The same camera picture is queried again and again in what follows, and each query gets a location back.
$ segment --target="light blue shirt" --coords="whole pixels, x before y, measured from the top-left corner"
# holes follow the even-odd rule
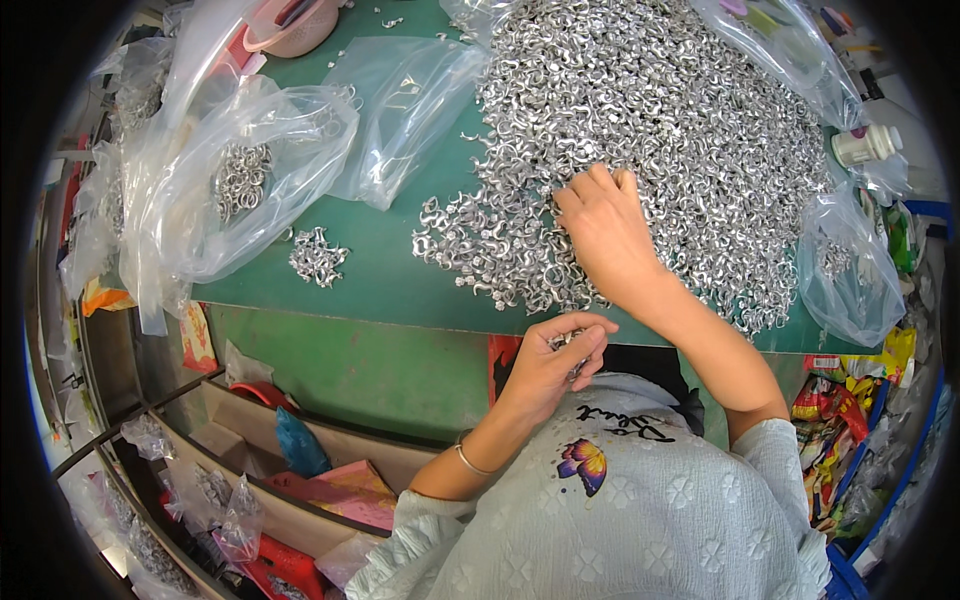
[[[595,375],[477,501],[404,492],[348,598],[816,598],[826,537],[793,425],[765,420],[725,452],[676,403]]]

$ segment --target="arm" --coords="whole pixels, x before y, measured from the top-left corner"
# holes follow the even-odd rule
[[[584,328],[568,345],[553,351],[546,341],[559,334]],[[476,428],[463,439],[464,456],[484,471],[503,468],[520,449],[534,427],[544,422],[567,388],[584,389],[603,366],[607,333],[617,325],[600,315],[567,313],[536,324],[523,336],[514,370],[500,399]],[[575,381],[566,376],[589,357]],[[489,477],[478,475],[461,460],[454,448],[427,463],[410,483],[410,490],[441,500],[469,500],[487,486]]]
[[[789,420],[760,353],[658,261],[633,173],[595,164],[554,193],[557,222],[600,293],[684,354],[727,414],[730,443],[766,419]]]

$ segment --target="hand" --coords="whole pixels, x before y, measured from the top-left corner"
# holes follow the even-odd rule
[[[607,300],[633,312],[631,304],[656,297],[670,274],[654,251],[633,173],[617,169],[611,177],[605,165],[594,164],[553,200],[564,212],[557,223],[570,234],[577,262]]]
[[[579,328],[585,331],[563,348],[554,351],[547,345],[547,340]],[[528,420],[532,425],[544,422],[567,387],[577,392],[590,384],[593,374],[603,367],[607,334],[617,329],[619,325],[609,319],[585,312],[566,313],[533,325],[523,336],[514,370],[494,408],[511,411],[512,418]],[[587,357],[570,385],[566,380],[570,370]]]

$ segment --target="green table surface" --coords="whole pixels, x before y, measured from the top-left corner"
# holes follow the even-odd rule
[[[261,73],[280,85],[319,84],[336,61],[337,52],[356,36],[434,37],[446,32],[457,39],[460,32],[449,27],[449,18],[436,0],[355,0],[353,9],[341,9],[340,21],[330,37],[309,54],[296,59],[270,56]],[[379,7],[380,13],[373,12]],[[403,23],[384,29],[381,21],[403,17]],[[420,228],[422,203],[431,196],[441,201],[458,191],[473,192],[477,178],[470,173],[471,156],[482,156],[484,147],[460,139],[460,132],[473,134],[489,128],[482,114],[469,104],[438,144],[433,157],[410,178],[393,206],[380,212],[362,203],[329,196],[318,199],[294,223],[297,230],[328,228],[332,244],[350,248],[338,270],[344,278],[324,289],[304,282],[287,264],[292,242],[276,241],[233,275],[206,285],[195,285],[193,299],[288,312],[354,319],[386,324],[406,324],[440,329],[520,335],[528,326],[552,314],[525,315],[522,303],[503,312],[482,293],[475,297],[469,287],[453,284],[455,274],[435,264],[424,264],[411,254],[411,231]],[[620,324],[612,341],[620,344],[668,346],[647,327],[619,308],[593,308]],[[757,349],[771,352],[822,352],[830,354],[876,353],[824,333],[799,300],[790,309],[782,329],[764,331],[755,337]]]

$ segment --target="blue plastic bag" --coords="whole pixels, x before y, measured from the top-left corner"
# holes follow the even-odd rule
[[[332,468],[317,438],[302,421],[281,407],[276,408],[276,439],[287,467],[300,477],[309,479]]]

